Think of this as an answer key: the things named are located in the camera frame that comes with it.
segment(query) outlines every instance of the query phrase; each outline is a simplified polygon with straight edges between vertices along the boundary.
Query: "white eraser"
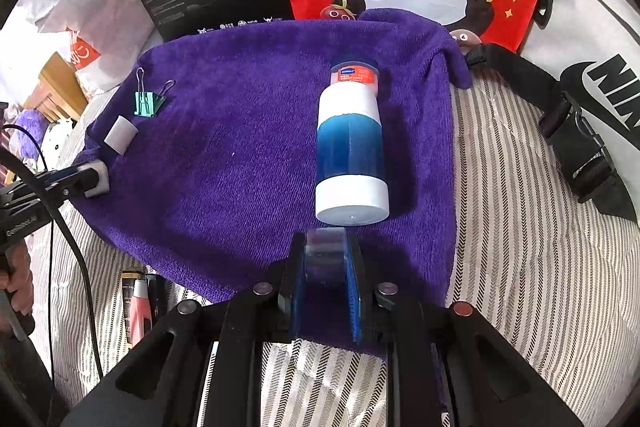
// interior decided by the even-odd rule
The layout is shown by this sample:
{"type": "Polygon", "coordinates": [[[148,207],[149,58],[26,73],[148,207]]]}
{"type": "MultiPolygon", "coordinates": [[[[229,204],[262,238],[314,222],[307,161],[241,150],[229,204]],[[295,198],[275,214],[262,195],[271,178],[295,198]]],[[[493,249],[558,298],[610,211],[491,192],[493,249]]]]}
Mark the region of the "white eraser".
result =
{"type": "Polygon", "coordinates": [[[116,153],[124,156],[136,134],[138,134],[138,128],[123,116],[119,116],[104,142],[116,153]]]}

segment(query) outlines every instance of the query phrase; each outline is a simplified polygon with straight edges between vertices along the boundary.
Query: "black cable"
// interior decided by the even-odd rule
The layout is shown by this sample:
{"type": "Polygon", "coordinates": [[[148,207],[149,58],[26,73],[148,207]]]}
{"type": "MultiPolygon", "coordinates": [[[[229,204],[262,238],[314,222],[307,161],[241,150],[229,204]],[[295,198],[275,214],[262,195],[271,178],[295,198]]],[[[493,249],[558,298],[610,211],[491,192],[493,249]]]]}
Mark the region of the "black cable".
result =
{"type": "MultiPolygon", "coordinates": [[[[40,158],[42,158],[42,165],[44,166],[45,172],[49,172],[49,167],[47,167],[47,161],[44,159],[44,154],[42,153],[42,149],[38,145],[36,139],[31,136],[31,133],[27,131],[24,127],[21,127],[16,124],[7,123],[2,126],[1,130],[4,129],[15,129],[22,133],[24,133],[34,144],[35,148],[38,150],[38,154],[40,158]]],[[[49,363],[51,366],[51,398],[49,399],[49,413],[47,414],[47,426],[50,425],[51,419],[53,417],[53,399],[56,394],[56,372],[53,368],[53,336],[51,333],[51,280],[52,280],[52,272],[53,272],[53,229],[55,223],[53,219],[51,220],[51,232],[49,238],[49,277],[47,279],[47,334],[49,337],[49,363]]]]}
{"type": "Polygon", "coordinates": [[[47,193],[47,189],[41,180],[36,178],[34,174],[22,164],[22,162],[13,154],[11,154],[8,150],[0,147],[0,164],[7,167],[9,170],[15,172],[15,174],[33,191],[33,193],[40,199],[43,206],[51,216],[51,219],[57,224],[62,232],[62,235],[65,237],[66,241],[71,247],[71,250],[76,257],[76,261],[78,261],[78,266],[80,268],[80,273],[82,275],[82,283],[84,283],[84,295],[86,297],[86,305],[89,310],[89,329],[91,333],[91,341],[92,347],[94,351],[94,359],[95,365],[98,372],[98,377],[100,380],[104,376],[102,373],[102,364],[100,363],[100,352],[98,351],[98,335],[95,330],[95,312],[94,312],[94,299],[92,297],[91,292],[91,283],[89,280],[89,272],[86,267],[86,263],[84,261],[84,257],[82,256],[82,252],[74,239],[74,236],[71,234],[68,226],[66,225],[65,220],[60,214],[59,209],[55,204],[51,203],[49,199],[49,194],[47,193]]]}

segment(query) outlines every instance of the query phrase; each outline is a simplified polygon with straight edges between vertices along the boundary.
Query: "pink bottle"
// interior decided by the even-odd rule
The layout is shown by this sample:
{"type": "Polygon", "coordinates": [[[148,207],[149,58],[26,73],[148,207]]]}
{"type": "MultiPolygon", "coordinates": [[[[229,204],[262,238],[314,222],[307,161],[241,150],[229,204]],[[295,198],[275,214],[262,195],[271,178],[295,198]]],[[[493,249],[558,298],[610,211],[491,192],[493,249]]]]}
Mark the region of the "pink bottle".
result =
{"type": "Polygon", "coordinates": [[[135,346],[151,330],[151,306],[144,279],[138,279],[133,286],[129,317],[131,344],[135,346]]]}

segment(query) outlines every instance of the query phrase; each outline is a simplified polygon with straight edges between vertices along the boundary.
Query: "white bag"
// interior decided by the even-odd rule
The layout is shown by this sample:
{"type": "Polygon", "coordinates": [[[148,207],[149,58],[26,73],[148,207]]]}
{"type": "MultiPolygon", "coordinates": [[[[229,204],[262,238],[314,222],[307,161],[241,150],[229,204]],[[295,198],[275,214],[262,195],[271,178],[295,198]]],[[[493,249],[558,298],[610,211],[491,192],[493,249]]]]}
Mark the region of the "white bag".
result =
{"type": "Polygon", "coordinates": [[[70,32],[65,58],[87,92],[103,92],[129,74],[154,25],[140,0],[57,0],[41,32],[70,32]]]}
{"type": "Polygon", "coordinates": [[[566,86],[602,136],[640,216],[640,14],[631,0],[553,0],[521,54],[566,86]]]}

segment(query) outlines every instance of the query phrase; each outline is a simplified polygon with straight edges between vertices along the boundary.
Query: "green binder clip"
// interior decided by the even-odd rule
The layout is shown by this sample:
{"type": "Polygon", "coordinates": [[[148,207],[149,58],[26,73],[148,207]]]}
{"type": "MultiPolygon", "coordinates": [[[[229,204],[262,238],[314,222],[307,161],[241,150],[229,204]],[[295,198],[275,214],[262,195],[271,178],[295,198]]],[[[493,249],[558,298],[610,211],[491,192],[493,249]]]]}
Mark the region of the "green binder clip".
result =
{"type": "Polygon", "coordinates": [[[153,118],[158,114],[160,107],[166,100],[166,92],[174,87],[175,80],[168,80],[164,83],[164,87],[160,94],[145,90],[145,70],[138,68],[136,70],[136,78],[138,80],[138,89],[136,90],[136,110],[135,115],[153,118]]]}

